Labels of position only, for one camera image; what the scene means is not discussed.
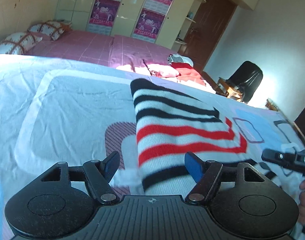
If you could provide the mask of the person's right hand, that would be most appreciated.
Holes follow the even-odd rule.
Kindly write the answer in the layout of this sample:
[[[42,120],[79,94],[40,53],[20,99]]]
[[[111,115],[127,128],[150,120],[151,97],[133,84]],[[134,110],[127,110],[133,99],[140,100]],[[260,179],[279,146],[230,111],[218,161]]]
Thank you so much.
[[[300,190],[302,191],[299,195],[299,218],[298,222],[305,225],[305,180],[300,184]]]

